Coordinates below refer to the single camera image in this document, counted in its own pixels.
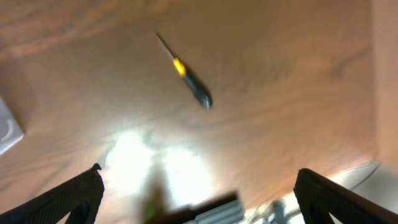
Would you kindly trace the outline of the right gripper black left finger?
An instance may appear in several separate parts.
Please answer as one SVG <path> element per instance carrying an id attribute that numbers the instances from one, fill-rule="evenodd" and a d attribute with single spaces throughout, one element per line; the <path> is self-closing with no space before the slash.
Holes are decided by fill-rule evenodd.
<path id="1" fill-rule="evenodd" d="M 104 194 L 99 164 L 1 214 L 1 223 L 94 223 Z"/>

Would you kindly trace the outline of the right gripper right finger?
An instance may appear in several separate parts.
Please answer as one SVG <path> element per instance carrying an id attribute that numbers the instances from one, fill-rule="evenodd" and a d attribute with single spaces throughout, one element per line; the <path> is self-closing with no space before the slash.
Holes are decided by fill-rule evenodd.
<path id="1" fill-rule="evenodd" d="M 397 214 L 310 169 L 300 169 L 294 187 L 306 224 L 397 224 Z"/>

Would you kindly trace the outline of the clear plastic container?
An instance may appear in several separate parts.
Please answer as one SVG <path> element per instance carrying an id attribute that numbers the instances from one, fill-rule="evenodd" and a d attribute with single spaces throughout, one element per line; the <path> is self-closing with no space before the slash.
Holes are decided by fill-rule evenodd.
<path id="1" fill-rule="evenodd" d="M 17 144 L 23 137 L 24 133 L 18 125 L 11 111 L 1 98 L 1 132 L 0 132 L 0 153 L 4 154 L 11 147 Z"/>

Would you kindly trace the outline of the black yellow screwdriver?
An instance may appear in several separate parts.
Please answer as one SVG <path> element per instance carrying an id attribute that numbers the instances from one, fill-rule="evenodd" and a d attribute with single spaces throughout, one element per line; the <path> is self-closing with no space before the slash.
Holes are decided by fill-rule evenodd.
<path id="1" fill-rule="evenodd" d="M 193 70 L 186 65 L 182 59 L 168 46 L 163 37 L 155 32 L 155 36 L 165 50 L 168 58 L 172 61 L 174 69 L 177 71 L 180 78 L 185 82 L 186 86 L 190 89 L 193 96 L 199 102 L 202 108 L 210 110 L 213 107 L 212 95 L 207 86 L 196 76 Z"/>

